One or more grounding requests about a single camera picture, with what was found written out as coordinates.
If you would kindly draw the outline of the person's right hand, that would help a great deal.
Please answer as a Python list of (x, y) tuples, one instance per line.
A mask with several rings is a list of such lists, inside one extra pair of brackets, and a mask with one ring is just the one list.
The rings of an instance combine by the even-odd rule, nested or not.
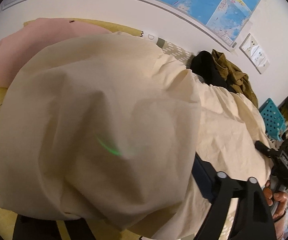
[(265, 196), (268, 206), (272, 206), (273, 202), (277, 202), (277, 208), (275, 213), (272, 215), (273, 220), (278, 220), (282, 218), (286, 212), (288, 204), (288, 193), (286, 192), (277, 192), (272, 193), (270, 189), (270, 181), (268, 180), (263, 188), (263, 194)]

